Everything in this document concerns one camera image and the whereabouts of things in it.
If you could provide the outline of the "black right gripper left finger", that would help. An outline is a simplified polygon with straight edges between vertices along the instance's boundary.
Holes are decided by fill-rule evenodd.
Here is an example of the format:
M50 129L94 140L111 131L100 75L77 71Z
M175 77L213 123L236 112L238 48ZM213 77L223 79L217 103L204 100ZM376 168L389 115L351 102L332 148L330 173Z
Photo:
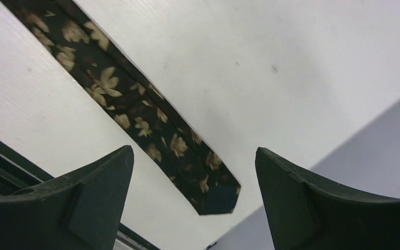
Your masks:
M122 146L60 177L0 195L0 249L112 249L133 149Z

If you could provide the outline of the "black gold floral tie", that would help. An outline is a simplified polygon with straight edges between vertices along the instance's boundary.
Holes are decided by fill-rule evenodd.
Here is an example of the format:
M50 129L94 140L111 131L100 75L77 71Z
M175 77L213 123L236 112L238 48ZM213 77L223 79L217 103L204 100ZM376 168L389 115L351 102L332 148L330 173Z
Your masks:
M159 166L198 214L233 212L241 189L236 177L74 1L4 5Z

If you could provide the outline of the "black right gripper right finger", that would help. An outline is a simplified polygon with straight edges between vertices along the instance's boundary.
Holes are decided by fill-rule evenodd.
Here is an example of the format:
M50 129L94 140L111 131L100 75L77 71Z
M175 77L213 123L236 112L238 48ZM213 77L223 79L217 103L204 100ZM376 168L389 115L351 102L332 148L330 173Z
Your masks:
M361 191L271 150L255 168L275 249L400 249L400 199Z

